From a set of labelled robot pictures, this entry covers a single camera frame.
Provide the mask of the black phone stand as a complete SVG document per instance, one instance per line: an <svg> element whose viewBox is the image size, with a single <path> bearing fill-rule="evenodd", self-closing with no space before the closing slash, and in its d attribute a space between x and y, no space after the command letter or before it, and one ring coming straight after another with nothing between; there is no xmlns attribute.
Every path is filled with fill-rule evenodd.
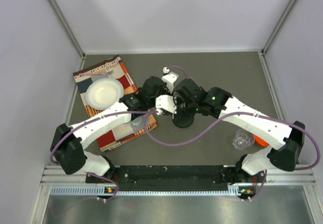
<svg viewBox="0 0 323 224"><path fill-rule="evenodd" d="M172 116L173 124L178 128L188 128L194 122L194 115L192 114L174 114Z"/></svg>

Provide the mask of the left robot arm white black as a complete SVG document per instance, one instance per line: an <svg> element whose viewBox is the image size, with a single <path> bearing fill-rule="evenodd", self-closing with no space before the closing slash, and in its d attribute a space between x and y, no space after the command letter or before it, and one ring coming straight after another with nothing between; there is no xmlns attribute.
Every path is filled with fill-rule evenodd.
<svg viewBox="0 0 323 224"><path fill-rule="evenodd" d="M94 117L72 126L58 126L50 148L51 161L59 164L67 175L84 171L104 182L111 181L115 174L112 162L87 152L86 148L112 129L149 113L155 107L156 98L168 94L166 82L151 76L136 92L124 95Z"/></svg>

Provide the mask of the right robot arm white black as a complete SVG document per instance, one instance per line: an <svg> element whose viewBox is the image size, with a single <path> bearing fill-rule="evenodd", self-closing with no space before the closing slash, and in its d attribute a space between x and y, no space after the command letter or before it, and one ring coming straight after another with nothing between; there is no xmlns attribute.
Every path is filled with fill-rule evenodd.
<svg viewBox="0 0 323 224"><path fill-rule="evenodd" d="M225 90L213 87L205 91L192 79L184 79L175 87L181 105L178 114L193 118L195 114L222 119L244 129L269 144L253 154L246 154L236 163L236 177L246 182L255 174L278 168L292 172L304 144L305 125L295 121L290 127L265 119L265 115L243 104Z"/></svg>

